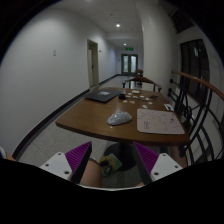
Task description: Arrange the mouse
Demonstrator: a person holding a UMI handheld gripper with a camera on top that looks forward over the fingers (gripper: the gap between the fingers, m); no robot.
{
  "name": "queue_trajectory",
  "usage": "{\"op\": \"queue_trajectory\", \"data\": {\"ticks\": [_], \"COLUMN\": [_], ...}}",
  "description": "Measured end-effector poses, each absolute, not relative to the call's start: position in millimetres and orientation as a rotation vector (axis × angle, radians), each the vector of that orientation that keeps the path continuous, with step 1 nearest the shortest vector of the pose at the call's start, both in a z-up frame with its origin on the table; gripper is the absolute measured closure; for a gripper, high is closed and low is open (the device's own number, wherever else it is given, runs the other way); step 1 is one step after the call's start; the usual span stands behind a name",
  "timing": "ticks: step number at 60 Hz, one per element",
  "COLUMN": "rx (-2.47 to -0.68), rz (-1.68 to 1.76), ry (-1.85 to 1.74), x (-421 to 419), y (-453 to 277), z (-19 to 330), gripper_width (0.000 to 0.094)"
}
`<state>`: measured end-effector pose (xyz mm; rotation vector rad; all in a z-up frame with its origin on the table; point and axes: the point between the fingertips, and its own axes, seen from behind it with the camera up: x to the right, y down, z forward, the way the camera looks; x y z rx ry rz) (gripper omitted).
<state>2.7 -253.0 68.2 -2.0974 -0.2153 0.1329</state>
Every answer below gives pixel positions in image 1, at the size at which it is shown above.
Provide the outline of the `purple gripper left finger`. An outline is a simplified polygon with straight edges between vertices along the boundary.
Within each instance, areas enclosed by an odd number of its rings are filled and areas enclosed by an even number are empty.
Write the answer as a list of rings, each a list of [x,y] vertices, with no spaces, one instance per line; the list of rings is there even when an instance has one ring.
[[[82,144],[67,153],[57,152],[41,166],[41,169],[79,184],[91,152],[92,142]]]

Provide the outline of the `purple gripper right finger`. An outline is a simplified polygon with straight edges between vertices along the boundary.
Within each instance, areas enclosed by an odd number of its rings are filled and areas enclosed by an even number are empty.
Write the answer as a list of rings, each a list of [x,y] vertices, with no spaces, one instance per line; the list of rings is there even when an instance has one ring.
[[[133,143],[133,155],[144,185],[182,169],[167,153],[158,154],[137,142]]]

